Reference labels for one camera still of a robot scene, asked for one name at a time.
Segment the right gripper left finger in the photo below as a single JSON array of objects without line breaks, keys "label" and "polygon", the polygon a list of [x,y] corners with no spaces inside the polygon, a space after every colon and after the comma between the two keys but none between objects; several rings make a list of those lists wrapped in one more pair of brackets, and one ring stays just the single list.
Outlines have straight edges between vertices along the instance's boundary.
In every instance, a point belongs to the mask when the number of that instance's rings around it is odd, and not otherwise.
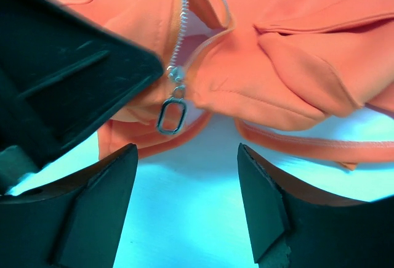
[{"label": "right gripper left finger", "polygon": [[138,163],[128,144],[95,164],[1,198],[1,266],[112,267]]}]

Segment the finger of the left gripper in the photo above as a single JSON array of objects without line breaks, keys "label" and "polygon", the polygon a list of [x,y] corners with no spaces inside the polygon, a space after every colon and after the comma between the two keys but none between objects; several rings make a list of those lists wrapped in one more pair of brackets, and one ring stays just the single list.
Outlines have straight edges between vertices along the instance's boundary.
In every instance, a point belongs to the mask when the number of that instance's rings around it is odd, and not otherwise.
[{"label": "finger of the left gripper", "polygon": [[152,52],[50,0],[1,0],[1,187],[84,142],[162,74]]}]

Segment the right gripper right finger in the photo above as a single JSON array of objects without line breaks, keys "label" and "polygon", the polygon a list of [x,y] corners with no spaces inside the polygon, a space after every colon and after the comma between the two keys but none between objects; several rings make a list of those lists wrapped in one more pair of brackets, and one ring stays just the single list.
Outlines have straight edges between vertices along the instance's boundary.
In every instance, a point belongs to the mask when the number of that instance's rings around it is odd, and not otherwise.
[{"label": "right gripper right finger", "polygon": [[238,175],[259,267],[393,266],[393,198],[365,202],[321,190],[240,144]]}]

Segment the silver zipper pull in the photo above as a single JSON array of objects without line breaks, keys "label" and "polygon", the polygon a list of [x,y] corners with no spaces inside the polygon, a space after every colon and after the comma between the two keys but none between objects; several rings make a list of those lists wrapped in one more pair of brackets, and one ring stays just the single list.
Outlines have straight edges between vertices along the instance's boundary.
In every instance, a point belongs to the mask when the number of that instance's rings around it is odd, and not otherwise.
[{"label": "silver zipper pull", "polygon": [[185,83],[183,68],[179,65],[170,67],[169,79],[174,83],[174,88],[162,106],[156,128],[161,134],[176,135],[185,123],[187,104],[185,97]]}]

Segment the orange zip jacket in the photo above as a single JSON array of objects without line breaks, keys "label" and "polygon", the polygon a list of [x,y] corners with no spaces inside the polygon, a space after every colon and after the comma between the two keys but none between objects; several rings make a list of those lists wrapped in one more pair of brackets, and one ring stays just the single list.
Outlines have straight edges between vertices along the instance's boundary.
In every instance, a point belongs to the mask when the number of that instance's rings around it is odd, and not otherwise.
[{"label": "orange zip jacket", "polygon": [[[248,141],[359,163],[393,161],[393,0],[56,0],[157,54],[165,72],[98,130],[99,157],[143,158],[194,138],[220,113]],[[187,115],[156,128],[181,66]]]}]

